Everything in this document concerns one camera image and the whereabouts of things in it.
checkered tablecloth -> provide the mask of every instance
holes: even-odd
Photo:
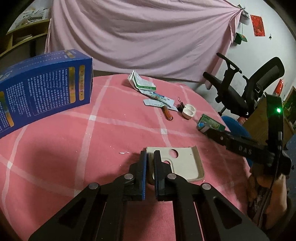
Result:
[[[103,185],[127,173],[148,146],[197,145],[205,182],[245,212],[246,161],[196,129],[203,113],[223,123],[220,116],[187,86],[146,79],[159,94],[194,105],[194,119],[171,111],[174,119],[168,121],[160,108],[145,106],[147,97],[119,74],[94,78],[90,104],[0,139],[0,208],[21,239],[28,240],[87,184]],[[153,186],[148,185],[145,201],[128,203],[124,240],[175,240],[172,204],[156,202]]]

blue cardboard box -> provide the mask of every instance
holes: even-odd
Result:
[[[88,104],[92,58],[62,50],[26,59],[0,74],[0,138],[49,115]]]

red envelope on wall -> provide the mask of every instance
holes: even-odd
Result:
[[[252,24],[253,24],[253,29],[254,29],[254,35],[265,37],[265,31],[264,31],[262,17],[251,15],[251,19],[252,19]]]

human hand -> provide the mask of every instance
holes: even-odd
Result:
[[[262,175],[257,177],[257,182],[260,186],[265,188],[270,188],[273,177],[270,175]],[[269,206],[267,207],[265,213],[267,215],[265,228],[272,228],[280,218],[285,214],[287,210],[287,187],[286,187],[286,176],[280,175],[277,180],[275,180],[272,186],[272,193]],[[258,191],[255,188],[255,178],[252,174],[247,183],[247,196],[248,201],[252,202],[257,198]]]

silver screw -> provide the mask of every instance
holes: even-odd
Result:
[[[127,174],[124,175],[124,178],[125,178],[126,180],[131,180],[131,179],[133,179],[133,174],[131,174],[131,173],[127,173]]]
[[[97,189],[98,186],[99,185],[97,183],[91,183],[91,184],[89,184],[89,189]]]
[[[208,183],[204,183],[204,184],[202,184],[202,188],[205,189],[205,190],[210,190],[211,189],[211,185],[208,184]]]
[[[168,174],[168,179],[171,179],[171,180],[174,180],[174,179],[176,179],[176,174],[174,174],[174,173],[170,173],[170,174]]]

